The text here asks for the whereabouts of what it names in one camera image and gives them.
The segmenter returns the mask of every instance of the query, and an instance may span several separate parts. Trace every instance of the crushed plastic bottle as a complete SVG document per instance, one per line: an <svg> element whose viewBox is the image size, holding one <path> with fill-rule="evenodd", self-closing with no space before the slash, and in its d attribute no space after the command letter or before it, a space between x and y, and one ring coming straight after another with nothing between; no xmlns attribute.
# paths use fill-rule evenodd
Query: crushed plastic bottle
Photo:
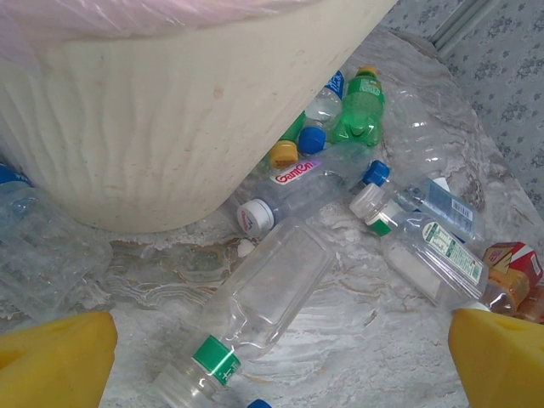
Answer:
<svg viewBox="0 0 544 408"><path fill-rule="evenodd" d="M158 393L173 408L209 406L244 360L274 347L334 259L306 223L281 222L206 303L197 332L155 380Z"/></svg>
<svg viewBox="0 0 544 408"><path fill-rule="evenodd" d="M346 139L374 146L381 127L385 97L382 84L374 67L359 68L357 75L348 83L348 91L342 102L340 122L332 132L332 143Z"/></svg>
<svg viewBox="0 0 544 408"><path fill-rule="evenodd" d="M269 151L270 166L286 168L298 162L297 137L303 128L306 115L301 113Z"/></svg>
<svg viewBox="0 0 544 408"><path fill-rule="evenodd" d="M389 174L389 167L376 160L366 172L363 183L382 187L407 212L420 211L434 217L476 253L483 249L485 222L472 206L430 178L414 179L401 185Z"/></svg>
<svg viewBox="0 0 544 408"><path fill-rule="evenodd" d="M320 122L326 131L334 128L342 113L343 74L338 71L306 107L306 117Z"/></svg>
<svg viewBox="0 0 544 408"><path fill-rule="evenodd" d="M360 143L334 144L258 182L237 218L249 236L261 236L287 217L306 219L362 180L372 150Z"/></svg>
<svg viewBox="0 0 544 408"><path fill-rule="evenodd" d="M111 246L0 164L0 296L38 321L64 315L86 274L105 271Z"/></svg>
<svg viewBox="0 0 544 408"><path fill-rule="evenodd" d="M448 165L445 143L414 91L391 95L385 124L387 133L393 136L385 147L399 183L408 184L425 176L443 185L444 180L439 179Z"/></svg>
<svg viewBox="0 0 544 408"><path fill-rule="evenodd" d="M349 208L382 237L389 266L435 305L453 310L481 298L487 267L434 218L405 212L375 184L368 184Z"/></svg>

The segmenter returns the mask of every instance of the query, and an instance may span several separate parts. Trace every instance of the blue label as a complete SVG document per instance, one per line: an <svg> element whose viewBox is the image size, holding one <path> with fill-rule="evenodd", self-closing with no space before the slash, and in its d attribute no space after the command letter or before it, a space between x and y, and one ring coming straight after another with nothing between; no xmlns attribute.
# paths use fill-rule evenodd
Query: blue label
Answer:
<svg viewBox="0 0 544 408"><path fill-rule="evenodd" d="M23 183L31 185L31 181L28 178L22 174L14 172L5 164L0 163L0 184L9 183L11 181L22 181Z"/></svg>
<svg viewBox="0 0 544 408"><path fill-rule="evenodd" d="M338 98L343 96L343 75L342 72L337 71L331 80L325 85L325 88L329 88L332 92L338 95Z"/></svg>

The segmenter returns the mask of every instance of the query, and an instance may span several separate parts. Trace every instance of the trash bin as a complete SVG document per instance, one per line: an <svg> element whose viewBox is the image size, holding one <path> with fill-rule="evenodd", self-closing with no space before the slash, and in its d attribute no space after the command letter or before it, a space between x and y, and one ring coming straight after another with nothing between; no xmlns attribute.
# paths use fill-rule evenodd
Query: trash bin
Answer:
<svg viewBox="0 0 544 408"><path fill-rule="evenodd" d="M82 223L182 227L227 199L393 4L51 42L39 75L0 60L0 149Z"/></svg>

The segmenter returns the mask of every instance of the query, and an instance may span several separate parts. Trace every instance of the green label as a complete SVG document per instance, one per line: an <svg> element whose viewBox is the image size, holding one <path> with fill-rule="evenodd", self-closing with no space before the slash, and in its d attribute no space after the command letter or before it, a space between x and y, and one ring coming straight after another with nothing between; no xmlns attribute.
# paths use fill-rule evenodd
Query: green label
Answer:
<svg viewBox="0 0 544 408"><path fill-rule="evenodd" d="M438 223L429 223L423 228L423 239L442 256L449 259L468 279L478 284L482 275L481 263L449 232Z"/></svg>
<svg viewBox="0 0 544 408"><path fill-rule="evenodd" d="M356 92L367 92L369 94L373 94L377 96L378 99L380 99L382 105L385 105L385 97L383 96L382 85L377 79L355 77L354 79L349 81L347 94L350 95Z"/></svg>
<svg viewBox="0 0 544 408"><path fill-rule="evenodd" d="M211 335L196 350L193 359L223 385L229 381L241 365L234 351L229 350L217 338Z"/></svg>

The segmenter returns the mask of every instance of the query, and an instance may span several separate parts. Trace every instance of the red label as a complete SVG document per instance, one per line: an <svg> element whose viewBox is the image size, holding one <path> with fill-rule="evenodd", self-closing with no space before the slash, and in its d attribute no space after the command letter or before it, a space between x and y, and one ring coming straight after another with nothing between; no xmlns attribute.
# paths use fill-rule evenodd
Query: red label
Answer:
<svg viewBox="0 0 544 408"><path fill-rule="evenodd" d="M310 159L299 161L294 166L289 167L287 170L270 177L272 181L277 184L285 185L291 183L293 180L299 179L310 170L320 166L321 160Z"/></svg>

